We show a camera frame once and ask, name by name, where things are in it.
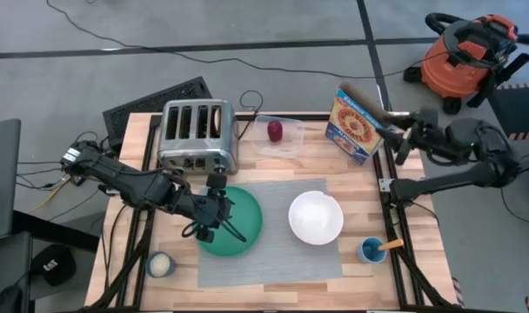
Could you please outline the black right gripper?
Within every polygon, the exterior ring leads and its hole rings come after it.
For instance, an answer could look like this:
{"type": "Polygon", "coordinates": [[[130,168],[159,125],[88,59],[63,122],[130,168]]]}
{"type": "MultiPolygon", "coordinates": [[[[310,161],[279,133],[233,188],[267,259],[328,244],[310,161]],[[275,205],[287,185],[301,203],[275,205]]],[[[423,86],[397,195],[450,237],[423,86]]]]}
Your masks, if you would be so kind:
{"type": "Polygon", "coordinates": [[[390,127],[377,128],[376,132],[385,140],[402,142],[401,150],[432,150],[441,146],[441,128],[439,127],[439,113],[434,109],[422,108],[415,112],[390,112],[388,123],[400,125],[407,130],[403,135],[390,127]]]}

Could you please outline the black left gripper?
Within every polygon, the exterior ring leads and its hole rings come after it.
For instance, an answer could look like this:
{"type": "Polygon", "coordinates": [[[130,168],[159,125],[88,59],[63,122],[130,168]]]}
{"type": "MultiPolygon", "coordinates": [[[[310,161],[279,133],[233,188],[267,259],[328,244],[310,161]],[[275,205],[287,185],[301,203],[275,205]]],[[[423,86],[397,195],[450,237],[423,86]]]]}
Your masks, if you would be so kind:
{"type": "Polygon", "coordinates": [[[191,189],[182,187],[177,200],[177,213],[191,219],[181,232],[182,238],[194,236],[199,242],[212,243],[214,230],[224,228],[237,240],[245,243],[246,237],[230,222],[233,201],[226,196],[225,189],[207,189],[206,195],[193,195],[191,189]]]}

